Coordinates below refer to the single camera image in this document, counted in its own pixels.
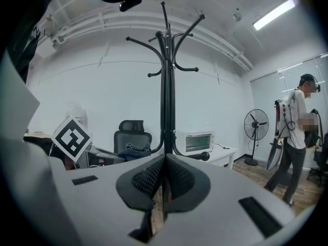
fan base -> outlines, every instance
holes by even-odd
[[[246,158],[244,162],[245,162],[245,164],[250,165],[250,166],[258,165],[258,161],[256,159]]]

gray pants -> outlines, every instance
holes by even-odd
[[[302,173],[302,168],[304,164],[306,149],[295,149],[287,143],[287,139],[284,139],[283,142],[283,154],[280,162],[279,169],[271,177],[268,183],[265,185],[265,189],[273,191],[274,188],[279,184],[281,178],[286,174],[287,170],[293,164],[293,175],[291,182],[288,185],[288,188],[283,196],[282,200],[286,203],[291,201],[292,195],[295,193],[298,186],[298,181]]]

shoe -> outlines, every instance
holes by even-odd
[[[288,206],[291,208],[294,205],[294,201],[291,199],[291,201],[288,203]]]

backpack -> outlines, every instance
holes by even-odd
[[[320,121],[320,134],[319,136],[319,128],[317,128],[315,131],[305,131],[305,145],[307,148],[311,148],[317,144],[318,139],[319,141],[319,146],[322,146],[322,141],[323,141],[323,134],[322,134],[322,124],[321,124],[321,117],[319,112],[316,109],[313,109],[311,113],[315,113],[317,116],[319,116],[319,121]]]

headrest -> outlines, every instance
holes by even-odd
[[[144,133],[143,120],[124,120],[119,124],[118,130],[127,133]]]

